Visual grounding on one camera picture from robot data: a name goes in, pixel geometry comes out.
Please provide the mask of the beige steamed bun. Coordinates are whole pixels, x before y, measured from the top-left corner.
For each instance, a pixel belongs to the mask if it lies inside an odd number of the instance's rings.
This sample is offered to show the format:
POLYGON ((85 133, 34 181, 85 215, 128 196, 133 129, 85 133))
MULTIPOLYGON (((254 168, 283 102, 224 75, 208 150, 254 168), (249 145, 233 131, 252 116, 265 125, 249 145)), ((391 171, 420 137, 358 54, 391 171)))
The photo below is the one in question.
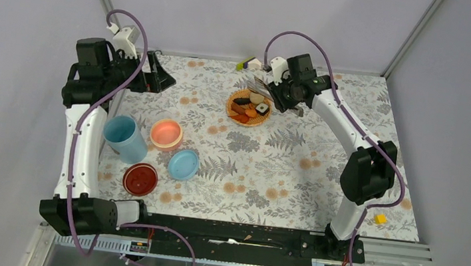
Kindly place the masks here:
POLYGON ((256 93, 256 92, 250 92, 249 99, 250 99, 250 102, 253 105, 259 105, 259 104, 265 102, 265 97, 261 94, 256 93))

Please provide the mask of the dark sea cucumber piece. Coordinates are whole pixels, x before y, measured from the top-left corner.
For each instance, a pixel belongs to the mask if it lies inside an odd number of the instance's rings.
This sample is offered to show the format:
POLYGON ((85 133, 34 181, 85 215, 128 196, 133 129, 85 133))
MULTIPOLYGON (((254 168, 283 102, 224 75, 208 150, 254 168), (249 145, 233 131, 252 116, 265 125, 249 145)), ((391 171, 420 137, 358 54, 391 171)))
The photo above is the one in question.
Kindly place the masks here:
POLYGON ((244 105, 248 106, 251 103, 251 100, 249 98, 239 97, 239 98, 235 98, 233 102, 240 106, 244 106, 244 105))

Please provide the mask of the metal serving tongs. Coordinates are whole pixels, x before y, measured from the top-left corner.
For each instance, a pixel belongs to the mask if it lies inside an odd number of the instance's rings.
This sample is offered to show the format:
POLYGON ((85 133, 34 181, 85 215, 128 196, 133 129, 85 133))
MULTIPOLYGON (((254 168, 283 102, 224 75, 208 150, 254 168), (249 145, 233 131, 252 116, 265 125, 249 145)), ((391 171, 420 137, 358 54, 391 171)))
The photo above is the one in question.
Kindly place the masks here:
POLYGON ((255 93, 270 99, 281 113, 292 112, 298 117, 304 117, 304 111, 299 107, 299 101, 289 96, 288 88, 284 85, 277 86, 254 76, 253 80, 246 81, 247 87, 255 93))

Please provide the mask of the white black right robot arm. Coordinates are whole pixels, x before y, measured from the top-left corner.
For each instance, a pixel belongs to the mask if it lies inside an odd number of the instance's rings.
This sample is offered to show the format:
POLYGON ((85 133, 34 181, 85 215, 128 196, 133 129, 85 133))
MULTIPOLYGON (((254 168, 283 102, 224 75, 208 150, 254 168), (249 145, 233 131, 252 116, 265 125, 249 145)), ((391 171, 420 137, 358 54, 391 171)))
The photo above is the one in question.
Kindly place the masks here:
POLYGON ((394 186, 398 149, 368 131, 339 95, 333 75, 319 76, 308 53, 275 57, 269 65, 273 81, 267 89, 276 108, 285 112, 305 103, 330 127, 347 155, 340 177, 343 201, 329 224, 333 235, 323 241, 324 254, 340 259, 349 251, 348 240, 362 212, 394 186))

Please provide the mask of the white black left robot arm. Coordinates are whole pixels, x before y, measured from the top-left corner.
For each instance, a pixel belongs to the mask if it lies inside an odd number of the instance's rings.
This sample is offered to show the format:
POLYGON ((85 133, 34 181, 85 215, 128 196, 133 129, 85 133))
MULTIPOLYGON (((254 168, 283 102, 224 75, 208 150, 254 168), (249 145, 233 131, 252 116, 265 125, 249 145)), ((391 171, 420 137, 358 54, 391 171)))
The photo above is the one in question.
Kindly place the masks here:
POLYGON ((148 231, 146 206, 140 200, 117 201, 99 196, 98 164, 105 142, 126 164, 138 164, 148 153, 146 141, 131 117, 111 116, 115 88, 160 93, 176 81, 148 51, 144 65, 128 58, 103 38, 77 41, 77 63, 61 90, 66 117, 63 166, 54 196, 41 200, 41 217, 62 236, 112 234, 120 224, 133 236, 148 231))

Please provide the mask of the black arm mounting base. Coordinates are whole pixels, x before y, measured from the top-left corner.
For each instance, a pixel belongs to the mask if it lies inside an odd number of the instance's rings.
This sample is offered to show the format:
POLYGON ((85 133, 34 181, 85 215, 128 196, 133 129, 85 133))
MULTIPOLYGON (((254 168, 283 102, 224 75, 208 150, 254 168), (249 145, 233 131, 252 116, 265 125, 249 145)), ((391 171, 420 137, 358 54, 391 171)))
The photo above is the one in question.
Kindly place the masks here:
POLYGON ((143 238, 151 253, 189 257, 189 242, 198 259, 260 266, 312 266, 312 261, 329 261, 347 266, 349 261, 364 263, 363 242, 359 238, 338 241, 329 230, 315 233, 210 219, 142 213, 139 227, 117 227, 115 213, 101 233, 143 238))

